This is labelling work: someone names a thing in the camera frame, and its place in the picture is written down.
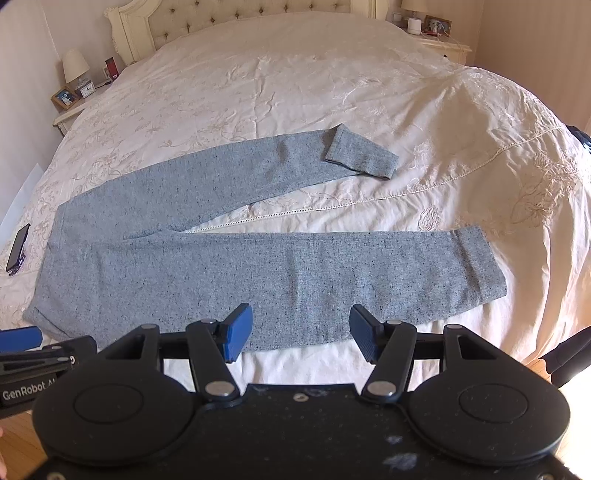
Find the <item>headboard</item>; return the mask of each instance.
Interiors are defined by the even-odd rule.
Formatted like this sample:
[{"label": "headboard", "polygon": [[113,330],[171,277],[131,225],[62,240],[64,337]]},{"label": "headboard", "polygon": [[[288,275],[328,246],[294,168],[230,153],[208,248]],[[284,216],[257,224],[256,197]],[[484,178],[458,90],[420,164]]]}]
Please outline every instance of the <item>headboard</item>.
[{"label": "headboard", "polygon": [[280,13],[341,12],[384,20],[388,0],[132,0],[108,8],[113,44],[126,65],[164,44],[206,27],[240,18]]}]

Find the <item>nightstand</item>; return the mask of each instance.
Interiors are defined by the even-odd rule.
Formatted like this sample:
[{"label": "nightstand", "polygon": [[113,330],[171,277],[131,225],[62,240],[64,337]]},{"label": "nightstand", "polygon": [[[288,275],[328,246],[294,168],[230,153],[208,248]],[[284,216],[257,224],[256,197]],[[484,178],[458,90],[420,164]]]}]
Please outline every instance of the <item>nightstand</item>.
[{"label": "nightstand", "polygon": [[410,36],[430,50],[433,50],[438,55],[442,55],[443,57],[456,63],[461,63],[462,65],[466,64],[466,57],[472,52],[472,49],[468,45],[456,42],[455,40],[442,35],[439,38],[425,34]]},{"label": "nightstand", "polygon": [[112,83],[108,85],[103,85],[102,87],[98,87],[93,94],[89,95],[86,98],[83,98],[82,100],[80,100],[80,102],[76,104],[76,106],[73,106],[69,110],[66,110],[59,117],[57,117],[53,121],[53,126],[59,128],[61,134],[66,136],[66,133],[70,131],[72,125],[74,124],[74,121],[76,120],[76,118],[78,118],[78,115],[80,115],[87,107],[96,102],[98,97],[105,93],[111,85]]}]

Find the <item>bedspread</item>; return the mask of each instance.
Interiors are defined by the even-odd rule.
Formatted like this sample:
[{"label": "bedspread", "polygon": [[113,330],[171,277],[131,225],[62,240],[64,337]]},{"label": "bedspread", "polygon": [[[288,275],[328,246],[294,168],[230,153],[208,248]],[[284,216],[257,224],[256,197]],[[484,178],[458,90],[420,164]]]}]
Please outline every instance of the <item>bedspread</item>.
[{"label": "bedspread", "polygon": [[[0,277],[2,328],[23,325],[54,214],[72,196],[193,151],[341,122],[399,155],[392,180],[307,187],[191,231],[476,224],[509,294],[423,331],[463,323],[526,360],[591,325],[591,156],[566,127],[515,83],[449,62],[387,22],[303,13],[179,38],[127,68],[80,115],[24,213],[27,261]],[[370,367],[341,342],[249,353],[233,368],[246,381],[321,383],[359,381]]]}]

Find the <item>bedspread seam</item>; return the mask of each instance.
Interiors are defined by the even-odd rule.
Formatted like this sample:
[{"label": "bedspread seam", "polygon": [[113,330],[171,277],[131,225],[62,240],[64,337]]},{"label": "bedspread seam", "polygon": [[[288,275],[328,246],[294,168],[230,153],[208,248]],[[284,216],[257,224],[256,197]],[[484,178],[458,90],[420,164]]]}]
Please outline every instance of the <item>bedspread seam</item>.
[{"label": "bedspread seam", "polygon": [[297,215],[298,213],[324,212],[324,211],[328,211],[328,210],[335,210],[335,209],[338,209],[338,208],[352,207],[354,205],[360,205],[362,203],[379,202],[379,201],[382,201],[382,200],[392,200],[394,198],[400,198],[400,197],[404,197],[406,195],[412,195],[412,194],[415,194],[415,193],[426,192],[428,190],[432,190],[432,189],[441,187],[443,185],[446,185],[448,183],[451,183],[451,182],[453,182],[455,180],[464,178],[464,177],[468,176],[469,174],[474,173],[476,170],[479,170],[480,168],[487,166],[489,163],[491,163],[494,159],[496,159],[503,152],[505,152],[505,151],[507,151],[507,150],[509,150],[511,148],[517,147],[519,145],[525,145],[525,144],[527,144],[527,143],[529,143],[531,141],[536,140],[539,137],[544,136],[545,134],[550,133],[553,130],[560,130],[560,128],[561,128],[561,126],[547,128],[543,132],[540,132],[537,135],[535,135],[534,137],[531,137],[531,138],[529,138],[527,140],[523,140],[521,142],[513,142],[513,143],[511,143],[509,145],[506,145],[506,146],[500,148],[489,160],[487,160],[486,162],[482,163],[481,165],[478,165],[477,167],[475,167],[475,168],[473,168],[473,169],[471,169],[471,170],[469,170],[469,171],[467,171],[467,172],[465,172],[465,173],[463,173],[461,175],[458,175],[456,177],[453,177],[453,178],[450,178],[450,179],[448,179],[446,181],[443,181],[441,183],[438,183],[437,185],[431,185],[431,186],[428,186],[428,187],[424,187],[422,189],[413,190],[412,192],[397,193],[395,195],[388,195],[388,196],[385,196],[385,197],[377,197],[377,198],[372,198],[372,199],[356,200],[355,202],[345,203],[345,204],[342,204],[342,205],[333,205],[333,206],[321,207],[321,208],[308,207],[308,208],[301,208],[301,209],[297,209],[297,210],[288,210],[286,212],[267,213],[266,215],[258,215],[256,217],[252,217],[252,218],[243,218],[241,220],[235,220],[233,222],[226,222],[226,223],[223,223],[221,225],[212,225],[212,226],[208,226],[208,227],[196,229],[196,230],[193,230],[193,231],[191,231],[189,233],[207,232],[207,231],[210,231],[210,230],[216,230],[216,229],[219,229],[219,228],[226,228],[226,227],[235,226],[235,225],[241,225],[243,223],[250,223],[250,222],[255,222],[255,221],[258,221],[258,220],[266,220],[266,219],[269,219],[269,218],[276,218],[276,217],[288,216],[288,215]]}]

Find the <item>beige wall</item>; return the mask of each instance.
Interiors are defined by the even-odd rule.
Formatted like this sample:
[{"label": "beige wall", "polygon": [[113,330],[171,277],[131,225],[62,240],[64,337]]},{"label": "beige wall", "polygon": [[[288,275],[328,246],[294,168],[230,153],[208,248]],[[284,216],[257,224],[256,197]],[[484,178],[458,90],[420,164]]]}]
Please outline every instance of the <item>beige wall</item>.
[{"label": "beige wall", "polygon": [[104,12],[107,7],[121,7],[129,0],[40,1],[60,58],[71,48],[78,48],[90,66],[91,78],[96,82],[105,79],[102,68],[110,57],[115,58],[121,72],[125,64],[115,52],[111,24]]},{"label": "beige wall", "polygon": [[476,65],[591,133],[590,19],[590,0],[485,0]]},{"label": "beige wall", "polygon": [[0,11],[0,222],[36,164],[47,168],[61,134],[50,98],[60,88],[59,58],[38,0]]},{"label": "beige wall", "polygon": [[[393,0],[393,10],[400,11],[401,4],[402,0]],[[484,0],[427,0],[427,5],[427,14],[452,21],[452,37],[473,50],[467,59],[467,64],[472,65],[478,45]]]}]

